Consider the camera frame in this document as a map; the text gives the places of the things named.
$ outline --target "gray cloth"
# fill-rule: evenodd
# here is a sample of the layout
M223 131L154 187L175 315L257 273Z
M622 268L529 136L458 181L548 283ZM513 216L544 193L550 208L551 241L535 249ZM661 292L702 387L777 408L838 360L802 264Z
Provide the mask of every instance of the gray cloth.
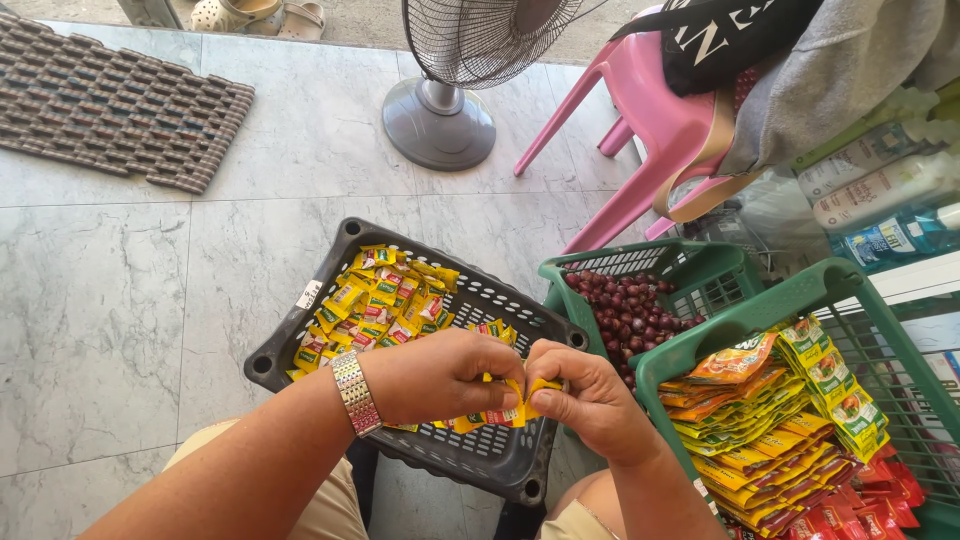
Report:
M793 49L766 63L721 174L816 148L911 77L930 91L960 76L960 0L824 0Z

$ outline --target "pink plastic chair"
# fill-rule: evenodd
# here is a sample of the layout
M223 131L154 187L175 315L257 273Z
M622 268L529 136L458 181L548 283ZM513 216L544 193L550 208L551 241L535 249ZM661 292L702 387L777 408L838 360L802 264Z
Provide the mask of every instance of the pink plastic chair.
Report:
M600 153L615 156L636 134L647 148L647 159L567 244L565 254L607 245L649 210L663 181L697 156L713 120L712 93L680 98L667 87L663 79L659 32L627 35L607 43L600 50L516 163L515 175L523 174L601 77L607 83L620 117L597 145ZM676 185L694 177L712 175L726 153L724 150L719 156L684 171ZM684 201L724 180L724 177L707 179L684 197ZM647 230L647 238L657 237L672 225L672 221L662 218Z

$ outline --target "black plastic basket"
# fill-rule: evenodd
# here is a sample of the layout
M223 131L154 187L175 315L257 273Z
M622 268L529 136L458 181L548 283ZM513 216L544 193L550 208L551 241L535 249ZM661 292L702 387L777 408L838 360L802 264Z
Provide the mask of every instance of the black plastic basket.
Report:
M442 251L427 247L360 218L340 223L337 237L307 291L317 291L312 300L304 292L263 345L247 358L247 378L271 392L293 382L286 370L296 369L294 354L305 329L316 321L314 311L329 298L339 276L353 262L360 246L387 244L427 263L460 272L458 292L447 295L444 307L455 315L453 326L484 323L502 318L516 330L515 349L526 357L530 345L540 338L586 350L587 333L560 315L541 306L501 280ZM539 418L523 429L483 426L466 434L439 430L429 424L417 432L384 428L372 433L372 441L387 457L432 475L469 484L517 503L534 506L546 491L547 466L557 423Z

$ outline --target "silver metal watch band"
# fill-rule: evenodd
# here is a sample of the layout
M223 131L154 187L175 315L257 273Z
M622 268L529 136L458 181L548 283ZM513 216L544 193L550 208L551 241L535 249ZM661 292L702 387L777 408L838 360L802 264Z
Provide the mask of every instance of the silver metal watch band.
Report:
M333 377L337 381L340 397L344 400L357 436L366 437L383 426L373 404L373 396L367 388L367 380L364 379L363 371L357 362L356 351L337 355L330 361L330 365L333 366Z

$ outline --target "woven rug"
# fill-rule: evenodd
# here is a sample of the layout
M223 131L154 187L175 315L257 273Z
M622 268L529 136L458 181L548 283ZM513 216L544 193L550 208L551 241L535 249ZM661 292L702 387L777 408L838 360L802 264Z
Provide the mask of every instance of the woven rug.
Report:
M0 13L0 148L202 194L253 88Z

